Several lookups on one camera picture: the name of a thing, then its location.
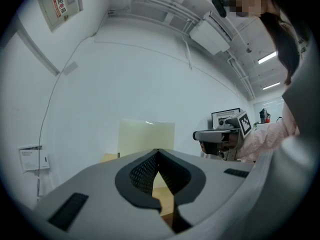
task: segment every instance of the red and white sticker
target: red and white sticker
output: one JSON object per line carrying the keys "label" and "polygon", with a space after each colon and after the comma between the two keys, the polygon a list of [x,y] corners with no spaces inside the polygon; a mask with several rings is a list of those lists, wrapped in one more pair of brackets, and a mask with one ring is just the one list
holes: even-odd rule
{"label": "red and white sticker", "polygon": [[62,14],[65,14],[68,11],[65,0],[52,0],[52,2],[58,18],[60,18]]}

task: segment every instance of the black slot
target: black slot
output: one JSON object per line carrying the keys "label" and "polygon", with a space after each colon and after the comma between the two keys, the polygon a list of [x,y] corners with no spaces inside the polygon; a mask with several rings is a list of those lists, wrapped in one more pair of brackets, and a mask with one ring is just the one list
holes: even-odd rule
{"label": "black slot", "polygon": [[238,176],[238,177],[242,177],[242,178],[246,178],[249,174],[248,171],[244,171],[244,170],[236,170],[236,169],[226,169],[224,171],[225,174],[230,174],[230,175],[234,175],[234,176]]}
{"label": "black slot", "polygon": [[55,214],[48,220],[49,223],[57,228],[67,231],[72,222],[75,220],[80,210],[86,203],[88,195],[74,193],[67,201],[55,212]]}

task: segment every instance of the white air conditioning unit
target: white air conditioning unit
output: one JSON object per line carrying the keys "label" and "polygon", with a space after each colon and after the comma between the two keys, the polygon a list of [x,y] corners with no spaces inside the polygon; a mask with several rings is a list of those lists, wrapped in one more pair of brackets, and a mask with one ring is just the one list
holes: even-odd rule
{"label": "white air conditioning unit", "polygon": [[190,31],[191,39],[208,50],[212,55],[230,48],[229,42],[233,39],[233,34],[225,26],[219,24],[210,11],[203,19]]}

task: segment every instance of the tube light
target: tube light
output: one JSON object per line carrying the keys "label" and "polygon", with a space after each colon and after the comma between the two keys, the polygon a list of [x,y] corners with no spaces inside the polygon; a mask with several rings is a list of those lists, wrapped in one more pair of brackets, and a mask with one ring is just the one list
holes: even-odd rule
{"label": "tube light", "polygon": [[265,61],[273,58],[274,56],[277,56],[277,52],[276,52],[276,51],[273,52],[273,53],[271,53],[271,54],[269,54],[268,56],[265,56],[265,57],[259,59],[259,60],[258,60],[258,63],[261,64],[262,62],[265,62]]}
{"label": "tube light", "polygon": [[277,82],[275,84],[272,84],[272,85],[269,85],[267,87],[264,87],[264,88],[262,88],[262,90],[265,90],[265,89],[268,89],[268,88],[271,88],[271,87],[274,87],[274,86],[277,86],[277,85],[280,85],[280,82]]}

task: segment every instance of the person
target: person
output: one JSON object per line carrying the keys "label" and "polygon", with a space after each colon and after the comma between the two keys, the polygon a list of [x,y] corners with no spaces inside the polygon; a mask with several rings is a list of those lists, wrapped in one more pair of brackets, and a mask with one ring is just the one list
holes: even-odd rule
{"label": "person", "polygon": [[[260,18],[273,40],[279,61],[286,69],[284,84],[286,89],[289,88],[292,77],[308,50],[307,27],[294,15],[289,20],[282,10],[285,4],[276,3],[274,0],[224,0],[224,4],[237,16]],[[285,138],[299,134],[296,121],[286,103],[282,117],[283,120],[268,125],[266,129],[252,131],[237,151],[236,159],[254,161],[262,153],[276,149]],[[237,142],[238,136],[231,134],[229,142],[223,143],[221,150],[233,149]]]}

